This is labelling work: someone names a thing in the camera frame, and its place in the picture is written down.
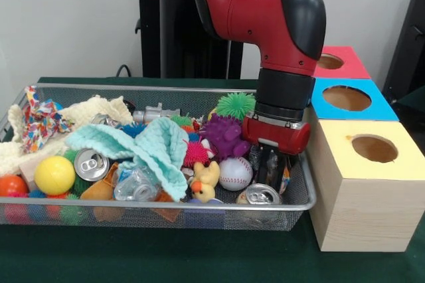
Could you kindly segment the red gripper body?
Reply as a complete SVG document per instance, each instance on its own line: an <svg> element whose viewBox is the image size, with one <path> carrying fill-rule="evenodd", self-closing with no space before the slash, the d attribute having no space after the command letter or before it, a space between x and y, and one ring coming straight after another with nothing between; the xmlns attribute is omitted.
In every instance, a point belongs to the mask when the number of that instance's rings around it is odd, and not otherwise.
<svg viewBox="0 0 425 283"><path fill-rule="evenodd" d="M242 136L252 144L278 148L282 153L298 155L309 141L311 128L307 122L289 122L248 113L242 123Z"/></svg>

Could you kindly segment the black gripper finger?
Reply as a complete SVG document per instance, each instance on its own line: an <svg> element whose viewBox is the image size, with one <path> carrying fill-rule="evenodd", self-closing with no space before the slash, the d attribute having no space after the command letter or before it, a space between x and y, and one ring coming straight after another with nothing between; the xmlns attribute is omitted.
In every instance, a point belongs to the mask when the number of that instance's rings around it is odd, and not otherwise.
<svg viewBox="0 0 425 283"><path fill-rule="evenodd" d="M288 157L284 155L282 157L281 168L279 168L279 179L278 185L276 186L276 190L278 193L284 193L288 186Z"/></svg>
<svg viewBox="0 0 425 283"><path fill-rule="evenodd" d="M262 146L262 153L260 156L260 165L258 169L258 183L267 183L268 173L268 160L270 156L270 147L268 145Z"/></svg>

